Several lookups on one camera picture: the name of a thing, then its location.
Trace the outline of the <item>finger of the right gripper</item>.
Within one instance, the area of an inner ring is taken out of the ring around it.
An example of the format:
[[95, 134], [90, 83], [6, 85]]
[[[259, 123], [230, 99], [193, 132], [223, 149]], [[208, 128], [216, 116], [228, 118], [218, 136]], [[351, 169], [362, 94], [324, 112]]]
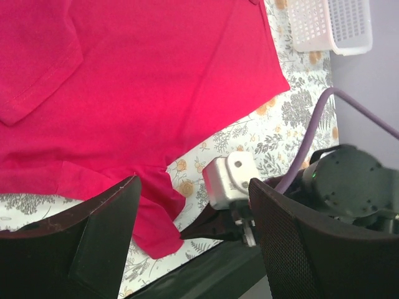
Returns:
[[243, 235], [242, 227], [235, 223], [229, 209], [216, 210], [207, 205], [199, 216], [180, 232], [180, 239], [204, 238], [234, 242], [242, 240]]

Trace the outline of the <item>magenta t shirt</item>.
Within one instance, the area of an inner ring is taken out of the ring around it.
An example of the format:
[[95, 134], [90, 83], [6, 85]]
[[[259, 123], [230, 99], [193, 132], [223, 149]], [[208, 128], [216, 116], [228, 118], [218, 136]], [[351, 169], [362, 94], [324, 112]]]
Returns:
[[289, 89], [262, 1], [2, 1], [1, 192], [142, 182], [133, 230], [182, 245], [167, 167]]

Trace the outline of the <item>white plastic basket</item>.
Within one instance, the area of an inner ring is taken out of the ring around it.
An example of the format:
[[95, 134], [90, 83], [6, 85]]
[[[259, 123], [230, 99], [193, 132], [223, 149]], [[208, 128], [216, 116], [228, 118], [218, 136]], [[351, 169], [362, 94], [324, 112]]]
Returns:
[[287, 1], [293, 47], [298, 52], [331, 50], [350, 56], [373, 46], [370, 2], [367, 0]]

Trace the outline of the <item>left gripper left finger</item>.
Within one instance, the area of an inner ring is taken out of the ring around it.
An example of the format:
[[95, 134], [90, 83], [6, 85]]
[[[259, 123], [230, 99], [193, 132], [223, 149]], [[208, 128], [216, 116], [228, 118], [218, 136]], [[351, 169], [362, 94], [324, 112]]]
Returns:
[[117, 298], [141, 189], [129, 177], [56, 215], [1, 231], [1, 298]]

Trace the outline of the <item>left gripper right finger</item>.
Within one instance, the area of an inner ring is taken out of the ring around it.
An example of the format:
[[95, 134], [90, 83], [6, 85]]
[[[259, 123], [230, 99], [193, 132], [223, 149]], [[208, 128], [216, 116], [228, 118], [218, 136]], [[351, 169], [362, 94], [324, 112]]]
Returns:
[[337, 221], [259, 179], [251, 210], [273, 298], [398, 298], [398, 236]]

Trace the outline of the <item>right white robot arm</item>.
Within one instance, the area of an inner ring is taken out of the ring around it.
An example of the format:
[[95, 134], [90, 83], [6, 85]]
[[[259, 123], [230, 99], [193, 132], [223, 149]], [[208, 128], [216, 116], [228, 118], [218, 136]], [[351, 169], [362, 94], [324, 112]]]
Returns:
[[[252, 153], [236, 151], [203, 170], [209, 203], [185, 228], [183, 240], [259, 242], [249, 203], [249, 182], [259, 178]], [[398, 233], [398, 171], [352, 145], [314, 152], [284, 195], [329, 217], [371, 230]]]

